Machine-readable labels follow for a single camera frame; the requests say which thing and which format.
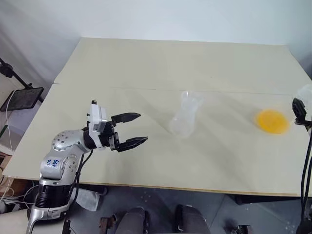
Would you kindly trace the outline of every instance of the floor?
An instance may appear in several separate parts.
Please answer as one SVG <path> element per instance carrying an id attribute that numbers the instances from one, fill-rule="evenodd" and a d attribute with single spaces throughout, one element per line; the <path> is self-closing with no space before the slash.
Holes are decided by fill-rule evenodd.
<path id="1" fill-rule="evenodd" d="M 237 205 L 224 194 L 134 187 L 108 187 L 98 210 L 91 212 L 75 204 L 71 210 L 71 228 L 76 234 L 98 233 L 101 217 L 142 206 L 150 214 L 150 233 L 172 231 L 177 204 L 192 205 L 207 220 L 212 234 L 226 234 L 228 227 L 252 225 L 255 234 L 293 234 L 300 221 L 300 200 Z"/>

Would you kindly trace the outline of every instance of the table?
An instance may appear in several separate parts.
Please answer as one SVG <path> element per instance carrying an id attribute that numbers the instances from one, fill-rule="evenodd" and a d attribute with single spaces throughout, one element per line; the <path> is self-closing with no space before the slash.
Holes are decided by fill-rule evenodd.
<path id="1" fill-rule="evenodd" d="M 84 127 L 96 99 L 108 116 L 142 114 L 116 127 L 121 142 L 149 139 L 122 153 L 96 150 L 82 183 L 299 196 L 309 136 L 293 124 L 291 102 L 309 82 L 284 46 L 82 39 L 4 174 L 38 179 L 53 137 Z M 187 139 L 168 131 L 183 90 L 205 97 Z M 263 109 L 281 111 L 290 129 L 261 131 L 254 116 Z"/>

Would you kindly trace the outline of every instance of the robotic arm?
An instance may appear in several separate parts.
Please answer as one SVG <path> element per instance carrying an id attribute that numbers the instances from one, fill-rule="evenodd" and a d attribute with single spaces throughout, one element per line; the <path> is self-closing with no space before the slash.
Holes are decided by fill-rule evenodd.
<path id="1" fill-rule="evenodd" d="M 145 142 L 147 137 L 135 137 L 119 142 L 114 131 L 117 123 L 132 121 L 140 114 L 124 113 L 107 121 L 105 109 L 92 101 L 87 114 L 87 127 L 59 133 L 52 141 L 50 152 L 40 165 L 39 192 L 31 208 L 26 234 L 31 234 L 35 222 L 63 218 L 72 201 L 71 193 L 79 184 L 83 156 L 96 148 L 109 147 L 118 152 L 130 150 Z"/>

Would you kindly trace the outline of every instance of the crumpled plastic cup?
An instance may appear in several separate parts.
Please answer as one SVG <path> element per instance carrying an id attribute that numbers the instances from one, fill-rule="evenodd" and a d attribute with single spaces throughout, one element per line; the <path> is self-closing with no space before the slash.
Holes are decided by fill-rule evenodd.
<path id="1" fill-rule="evenodd" d="M 189 137 L 195 128 L 196 112 L 203 102 L 201 93 L 184 91 L 181 94 L 181 107 L 169 123 L 170 132 L 181 138 Z"/>

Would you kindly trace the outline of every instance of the yellow plate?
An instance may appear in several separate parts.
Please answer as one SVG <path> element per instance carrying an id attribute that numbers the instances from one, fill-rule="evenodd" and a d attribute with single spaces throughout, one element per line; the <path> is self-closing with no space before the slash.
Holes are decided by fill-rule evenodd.
<path id="1" fill-rule="evenodd" d="M 256 117 L 258 126 L 269 133 L 284 133 L 289 127 L 289 122 L 284 115 L 278 111 L 265 110 Z"/>

